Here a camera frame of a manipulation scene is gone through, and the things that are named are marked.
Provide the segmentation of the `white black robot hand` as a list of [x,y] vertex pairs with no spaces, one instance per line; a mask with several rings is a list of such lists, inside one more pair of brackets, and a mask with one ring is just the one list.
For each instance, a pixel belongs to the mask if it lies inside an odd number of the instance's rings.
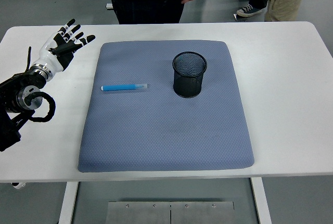
[[95,40],[94,35],[85,36],[79,32],[81,26],[71,19],[44,43],[39,51],[39,59],[31,68],[39,69],[51,79],[58,72],[66,70],[74,58],[74,53]]

